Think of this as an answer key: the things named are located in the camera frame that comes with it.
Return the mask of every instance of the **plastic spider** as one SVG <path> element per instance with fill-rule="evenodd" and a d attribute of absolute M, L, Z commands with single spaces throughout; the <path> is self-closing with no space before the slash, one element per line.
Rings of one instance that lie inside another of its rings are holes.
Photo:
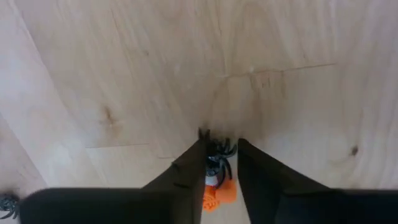
<path fill-rule="evenodd" d="M 15 195 L 11 194 L 2 194 L 0 195 L 0 211 L 9 212 L 7 215 L 0 218 L 6 219 L 13 216 L 13 219 L 17 218 L 18 216 L 18 201 L 19 198 Z"/>
<path fill-rule="evenodd" d="M 199 139 L 206 144 L 206 176 L 213 177 L 222 172 L 221 180 L 215 186 L 217 189 L 224 182 L 228 171 L 228 178 L 232 179 L 231 165 L 227 158 L 236 154 L 238 147 L 234 145 L 231 148 L 231 140 L 226 138 L 224 141 L 210 138 L 210 130 L 203 132 L 199 129 Z"/>

